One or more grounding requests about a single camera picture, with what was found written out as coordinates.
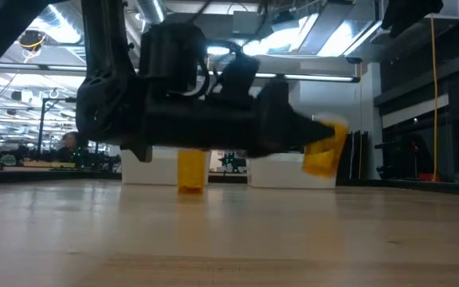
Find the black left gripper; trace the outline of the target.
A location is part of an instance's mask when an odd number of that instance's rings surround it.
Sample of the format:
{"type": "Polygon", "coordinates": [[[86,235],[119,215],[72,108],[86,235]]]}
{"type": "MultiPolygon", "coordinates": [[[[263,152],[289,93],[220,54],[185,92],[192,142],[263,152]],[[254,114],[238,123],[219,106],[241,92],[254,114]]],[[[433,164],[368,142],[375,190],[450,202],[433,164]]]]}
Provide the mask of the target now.
{"type": "Polygon", "coordinates": [[[288,103],[289,84],[272,80],[242,104],[232,96],[155,100],[145,112],[146,143],[154,146],[247,151],[248,158],[304,154],[304,146],[331,138],[332,126],[288,103]]]}

